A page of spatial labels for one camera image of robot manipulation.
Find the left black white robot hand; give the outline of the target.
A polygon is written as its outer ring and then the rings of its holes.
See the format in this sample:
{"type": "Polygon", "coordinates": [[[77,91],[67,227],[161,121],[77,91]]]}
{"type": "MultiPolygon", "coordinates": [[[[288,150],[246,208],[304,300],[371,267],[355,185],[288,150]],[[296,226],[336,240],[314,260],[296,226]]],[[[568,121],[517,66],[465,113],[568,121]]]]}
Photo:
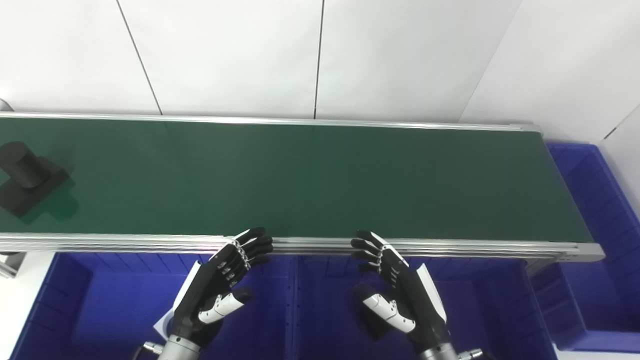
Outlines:
{"type": "Polygon", "coordinates": [[[273,239],[254,227],[228,240],[199,265],[173,313],[169,340],[205,349],[220,332],[224,319],[253,298],[253,290],[237,284],[256,265],[269,262],[273,239]]]}

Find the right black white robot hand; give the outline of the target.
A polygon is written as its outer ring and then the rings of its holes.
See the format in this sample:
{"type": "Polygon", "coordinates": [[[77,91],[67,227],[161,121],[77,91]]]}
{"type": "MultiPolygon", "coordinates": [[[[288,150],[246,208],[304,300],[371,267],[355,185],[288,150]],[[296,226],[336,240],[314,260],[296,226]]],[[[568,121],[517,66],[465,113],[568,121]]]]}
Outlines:
{"type": "Polygon", "coordinates": [[[390,288],[381,292],[359,283],[353,289],[359,318],[369,335],[379,340],[396,330],[407,336],[419,356],[452,353],[446,311],[426,265],[411,268],[386,239],[373,231],[357,231],[350,245],[354,259],[366,260],[358,265],[358,271],[379,275],[390,288]]]}

